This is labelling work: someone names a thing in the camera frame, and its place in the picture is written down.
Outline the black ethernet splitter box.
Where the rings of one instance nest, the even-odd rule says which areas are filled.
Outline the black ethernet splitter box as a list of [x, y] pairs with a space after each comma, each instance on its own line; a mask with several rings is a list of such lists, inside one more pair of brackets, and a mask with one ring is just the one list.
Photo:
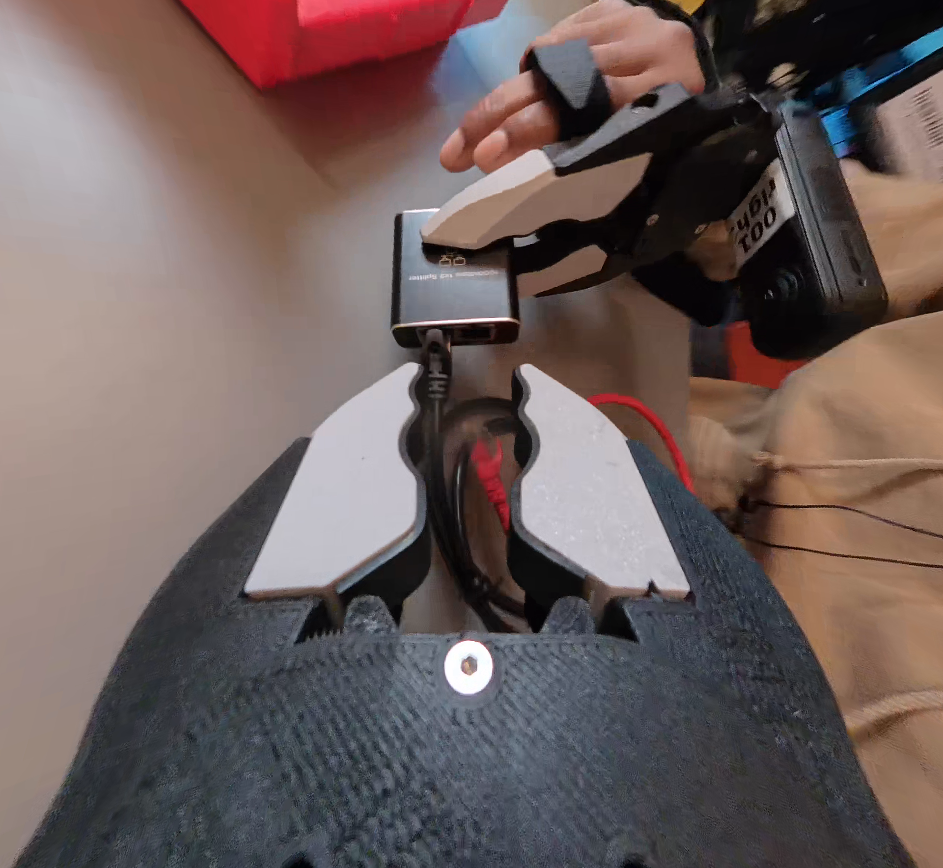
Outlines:
[[433, 210], [395, 215], [390, 331], [403, 349], [419, 349], [429, 331], [452, 346], [517, 341], [520, 306], [513, 242], [465, 250], [425, 243], [420, 229]]

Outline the beige hoodie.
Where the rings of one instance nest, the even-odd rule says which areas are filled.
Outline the beige hoodie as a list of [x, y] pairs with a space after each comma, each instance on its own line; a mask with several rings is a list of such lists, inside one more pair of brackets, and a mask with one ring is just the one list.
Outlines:
[[[774, 389], [692, 378], [695, 491], [743, 540], [942, 565], [941, 542], [858, 515], [737, 510], [743, 497], [834, 503], [942, 530], [941, 185], [842, 167], [888, 316]], [[890, 823], [916, 865], [941, 866], [941, 571], [744, 541], [816, 653]]]

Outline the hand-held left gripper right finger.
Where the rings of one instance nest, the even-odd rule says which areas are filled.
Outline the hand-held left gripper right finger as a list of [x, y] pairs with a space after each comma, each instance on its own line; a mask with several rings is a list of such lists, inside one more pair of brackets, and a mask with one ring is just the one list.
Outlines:
[[533, 365], [515, 369], [512, 398], [521, 471], [507, 562], [526, 596], [685, 599], [689, 580], [618, 427]]

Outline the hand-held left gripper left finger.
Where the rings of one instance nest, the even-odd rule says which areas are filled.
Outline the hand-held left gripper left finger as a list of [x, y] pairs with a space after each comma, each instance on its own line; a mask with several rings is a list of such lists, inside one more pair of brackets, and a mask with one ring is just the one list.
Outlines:
[[316, 427], [245, 581], [248, 598], [347, 599], [418, 541], [423, 484], [405, 439], [420, 375], [407, 362]]

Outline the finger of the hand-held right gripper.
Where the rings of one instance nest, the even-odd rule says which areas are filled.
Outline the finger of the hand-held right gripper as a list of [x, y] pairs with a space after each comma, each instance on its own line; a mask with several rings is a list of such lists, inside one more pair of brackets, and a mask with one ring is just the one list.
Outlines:
[[563, 175], [544, 152], [531, 151], [444, 203], [421, 226], [421, 239], [449, 249], [484, 249], [557, 221], [603, 217], [639, 185], [651, 159], [647, 153]]
[[604, 270], [607, 253], [597, 245], [566, 251], [544, 242], [514, 244], [514, 277], [518, 298], [556, 295]]

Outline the black earphones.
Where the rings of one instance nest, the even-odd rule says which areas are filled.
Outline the black earphones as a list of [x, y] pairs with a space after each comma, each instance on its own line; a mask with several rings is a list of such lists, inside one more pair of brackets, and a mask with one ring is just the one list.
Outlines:
[[[935, 532], [930, 529], [921, 528], [915, 525], [911, 525], [902, 521], [894, 520], [882, 515], [878, 515], [863, 509], [855, 508], [849, 505], [843, 504], [834, 504], [834, 503], [825, 503], [825, 504], [796, 504], [796, 503], [784, 503], [769, 501], [761, 498], [749, 498], [743, 497], [740, 499], [737, 505], [738, 512], [744, 517], [748, 515], [753, 515], [758, 513], [761, 509], [769, 509], [776, 511], [834, 511], [842, 512], [845, 514], [854, 514], [867, 518], [868, 520], [880, 523], [892, 529], [909, 532], [914, 535], [921, 537], [926, 537], [935, 541], [942, 541], [942, 533]], [[750, 544], [760, 544], [761, 546], [768, 548], [770, 550], [776, 551], [792, 551], [795, 553], [802, 553], [808, 555], [814, 555], [818, 557], [824, 557], [834, 560], [849, 560], [857, 561], [861, 563], [875, 563], [875, 564], [890, 564], [893, 566], [899, 567], [909, 567], [909, 568], [920, 568], [920, 569], [930, 569], [941, 571], [941, 564], [932, 564], [925, 561], [916, 561], [912, 559], [900, 559], [900, 558], [882, 558], [876, 555], [867, 555], [867, 554], [848, 554], [837, 551], [831, 551], [827, 549], [814, 548], [802, 545], [795, 544], [782, 544], [775, 543], [768, 540], [761, 540], [757, 537], [747, 537], [744, 536], [744, 540], [748, 541]]]

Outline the person's right hand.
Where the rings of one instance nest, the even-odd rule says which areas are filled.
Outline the person's right hand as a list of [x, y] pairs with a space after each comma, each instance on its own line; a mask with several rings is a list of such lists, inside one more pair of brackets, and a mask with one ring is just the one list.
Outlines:
[[599, 0], [536, 37], [520, 72], [494, 88], [464, 116], [442, 146], [448, 171], [477, 167], [492, 172], [518, 157], [561, 140], [555, 108], [536, 76], [526, 69], [531, 50], [581, 39], [603, 73], [613, 108], [619, 109], [665, 84], [691, 94], [705, 78], [690, 27], [623, 0]]

